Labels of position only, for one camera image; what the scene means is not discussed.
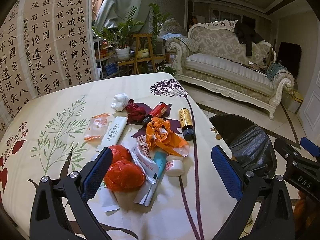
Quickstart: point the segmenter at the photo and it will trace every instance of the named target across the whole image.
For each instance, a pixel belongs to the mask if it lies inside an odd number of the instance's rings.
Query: window
[[[241,21],[241,15],[229,13],[229,12],[220,12],[220,20],[228,20],[228,21]]]
[[[238,20],[244,24],[247,24],[252,29],[255,29],[256,20],[245,15],[238,15],[230,12],[219,11],[215,9],[210,9],[210,21],[219,22],[223,20],[235,21]]]

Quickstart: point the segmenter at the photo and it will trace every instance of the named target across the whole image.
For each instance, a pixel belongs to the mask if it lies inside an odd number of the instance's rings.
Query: sofa cushion
[[[273,94],[273,85],[267,77],[228,59],[197,53],[187,57],[186,68],[228,80],[267,96]]]
[[[223,57],[241,64],[251,61],[263,65],[263,58],[268,57],[271,46],[266,42],[252,43],[252,56],[247,57],[245,44],[239,43],[233,30],[212,30],[204,24],[194,27],[189,33],[189,38],[198,42],[200,53]]]

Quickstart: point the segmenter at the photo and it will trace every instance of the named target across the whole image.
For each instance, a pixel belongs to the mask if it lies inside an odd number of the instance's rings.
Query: white crumpled tissue
[[[113,98],[113,101],[114,103],[111,104],[112,109],[120,112],[128,105],[129,97],[125,93],[117,94]]]

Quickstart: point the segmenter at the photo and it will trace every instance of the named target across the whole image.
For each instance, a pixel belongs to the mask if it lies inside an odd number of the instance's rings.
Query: black jacket
[[[252,56],[252,42],[257,44],[263,41],[263,38],[254,29],[239,21],[236,23],[233,33],[237,35],[240,44],[245,43],[247,56],[249,57]]]

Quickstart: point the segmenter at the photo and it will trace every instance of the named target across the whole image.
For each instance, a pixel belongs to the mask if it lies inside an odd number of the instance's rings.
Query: blue tube
[[[157,164],[159,168],[159,172],[157,175],[157,179],[159,179],[164,171],[165,164],[167,163],[167,154],[163,152],[156,152],[153,158],[153,161]]]

